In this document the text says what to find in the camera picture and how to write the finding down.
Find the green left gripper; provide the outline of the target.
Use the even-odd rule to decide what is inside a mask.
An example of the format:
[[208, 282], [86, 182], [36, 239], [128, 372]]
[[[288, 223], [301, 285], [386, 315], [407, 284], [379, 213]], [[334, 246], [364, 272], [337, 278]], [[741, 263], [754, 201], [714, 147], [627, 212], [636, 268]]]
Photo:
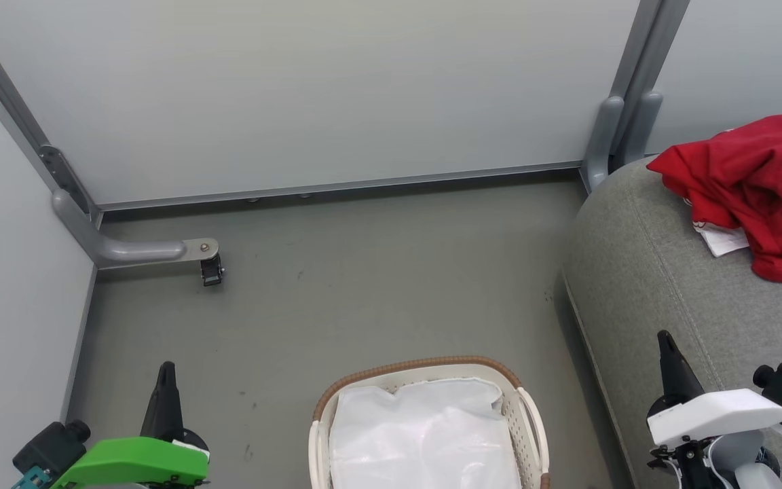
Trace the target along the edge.
[[98, 442], [79, 458], [52, 488], [155, 485], [189, 488], [209, 473], [206, 453], [161, 439], [184, 439], [182, 403], [176, 384], [176, 366], [160, 365], [144, 414], [140, 437], [118, 437]]

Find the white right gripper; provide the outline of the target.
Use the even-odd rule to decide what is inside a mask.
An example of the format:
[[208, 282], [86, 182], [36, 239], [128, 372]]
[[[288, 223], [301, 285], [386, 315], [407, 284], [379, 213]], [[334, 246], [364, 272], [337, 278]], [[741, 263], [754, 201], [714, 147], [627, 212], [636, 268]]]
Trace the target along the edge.
[[659, 331], [657, 340], [663, 394], [656, 405], [669, 409], [648, 417], [655, 446], [676, 449], [742, 431], [782, 433], [781, 405], [747, 388], [705, 393], [670, 332]]

